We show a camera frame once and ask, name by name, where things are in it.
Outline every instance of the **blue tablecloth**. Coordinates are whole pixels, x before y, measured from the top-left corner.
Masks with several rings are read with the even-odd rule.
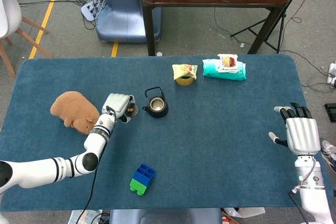
[[[86,136],[49,112],[55,98],[77,90],[101,110],[109,93],[133,94],[161,86],[166,117],[145,111],[117,123],[102,157],[90,209],[292,206],[296,157],[268,137],[285,137],[273,108],[305,104],[294,61],[285,55],[241,55],[247,80],[203,77],[203,56],[36,59],[23,63],[0,133],[0,159],[13,162],[72,157]],[[197,64],[197,80],[173,81],[172,64]],[[140,197],[129,183],[141,163],[156,169]],[[329,177],[321,162],[328,194]],[[33,189],[15,186],[2,210],[82,209],[93,174]]]

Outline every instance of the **plush hamster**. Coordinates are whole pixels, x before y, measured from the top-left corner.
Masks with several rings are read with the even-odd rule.
[[[77,91],[61,94],[51,106],[50,112],[59,116],[64,121],[64,126],[71,126],[87,135],[99,118],[96,107]]]

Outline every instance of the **chair leg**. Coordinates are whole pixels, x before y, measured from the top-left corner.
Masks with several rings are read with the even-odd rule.
[[[9,45],[12,44],[11,40],[10,40],[8,37],[5,38],[5,41],[6,41]]]
[[[34,21],[32,21],[29,18],[26,18],[26,17],[22,16],[22,21],[25,22],[25,23],[27,23],[27,24],[30,24],[31,26],[34,26],[34,27],[36,27],[36,28],[38,28],[38,29],[40,29],[42,31],[45,31],[46,33],[50,33],[49,30],[47,30],[44,27],[41,27],[38,23],[35,23]]]
[[[40,50],[42,54],[44,54],[48,58],[52,58],[51,54],[46,49],[41,47],[39,44],[36,44],[36,42],[32,38],[30,38],[29,35],[26,34],[25,31],[23,31],[21,28],[18,28],[15,32],[25,37],[25,39],[33,44],[33,46],[36,47],[38,50]]]
[[[5,65],[7,67],[7,69],[9,70],[10,74],[15,78],[15,71],[13,69],[13,66],[11,64],[11,61],[9,60],[4,45],[2,44],[2,41],[0,40],[0,56],[1,58],[4,60]]]

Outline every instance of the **yellow floor line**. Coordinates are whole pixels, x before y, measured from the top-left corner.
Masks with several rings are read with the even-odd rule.
[[[49,19],[51,10],[53,9],[53,6],[54,6],[54,2],[50,2],[50,3],[49,3],[49,6],[48,6],[48,9],[47,9],[47,12],[46,12],[46,15],[44,16],[44,19],[43,19],[43,22],[42,22],[42,26],[43,26],[43,27],[46,27],[46,26],[47,26],[48,19]],[[40,43],[41,38],[42,38],[42,34],[43,34],[43,31],[40,30],[40,31],[38,32],[37,37],[36,37],[36,40],[35,40],[35,42],[36,42],[37,44]],[[37,50],[36,47],[33,47],[33,48],[32,48],[32,51],[30,52],[30,55],[29,55],[29,58],[30,58],[30,59],[33,59],[33,58],[35,57],[36,50]]]
[[[118,52],[118,42],[113,43],[111,57],[116,57]]]

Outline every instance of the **yellow snack package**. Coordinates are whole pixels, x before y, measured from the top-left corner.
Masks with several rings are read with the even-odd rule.
[[[192,77],[196,80],[197,65],[180,64],[173,65],[174,80],[180,77]]]

